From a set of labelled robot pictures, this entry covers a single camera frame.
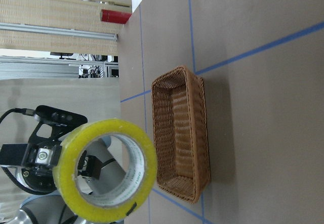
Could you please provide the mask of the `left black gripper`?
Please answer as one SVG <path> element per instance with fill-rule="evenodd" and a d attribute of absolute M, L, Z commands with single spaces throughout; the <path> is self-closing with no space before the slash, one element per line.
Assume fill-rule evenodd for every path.
<path fill-rule="evenodd" d="M 40 137 L 39 123 L 25 144 L 4 144 L 1 167 L 23 168 L 29 175 L 65 181 L 67 174 L 99 179 L 102 162 L 88 150 L 101 133 L 99 122 L 83 124 L 71 132 L 53 129 L 49 137 Z"/>

